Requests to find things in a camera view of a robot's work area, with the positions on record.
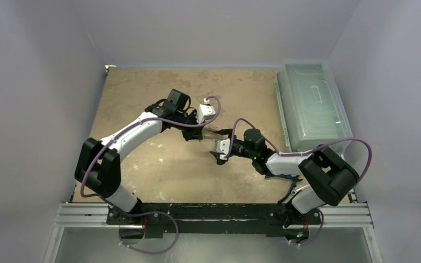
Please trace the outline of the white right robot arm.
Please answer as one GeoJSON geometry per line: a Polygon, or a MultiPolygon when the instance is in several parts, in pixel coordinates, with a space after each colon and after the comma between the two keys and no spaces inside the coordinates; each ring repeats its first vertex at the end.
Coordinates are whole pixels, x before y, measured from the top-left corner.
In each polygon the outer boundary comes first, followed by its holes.
{"type": "Polygon", "coordinates": [[[249,159],[255,171],[265,177],[290,176],[292,180],[308,182],[308,187],[297,193],[286,208],[287,219],[293,223],[301,222],[309,211],[322,205],[338,205],[360,181],[358,172],[330,147],[321,146],[313,153],[283,155],[268,148],[268,141],[259,129],[247,129],[242,140],[232,129],[216,133],[226,136],[216,141],[211,153],[218,165],[236,156],[249,159]]]}

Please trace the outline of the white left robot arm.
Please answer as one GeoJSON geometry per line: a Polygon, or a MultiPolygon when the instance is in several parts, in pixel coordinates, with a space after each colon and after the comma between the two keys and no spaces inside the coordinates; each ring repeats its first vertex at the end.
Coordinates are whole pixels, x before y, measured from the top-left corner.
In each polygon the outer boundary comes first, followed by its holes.
{"type": "Polygon", "coordinates": [[[88,138],[83,142],[74,177],[80,183],[79,192],[88,198],[85,189],[117,207],[120,217],[128,224],[141,219],[141,200],[121,183],[121,163],[148,139],[175,128],[185,141],[202,140],[202,129],[220,115],[221,102],[209,96],[197,107],[191,97],[172,89],[165,99],[149,105],[137,119],[119,131],[100,140],[88,138]]]}

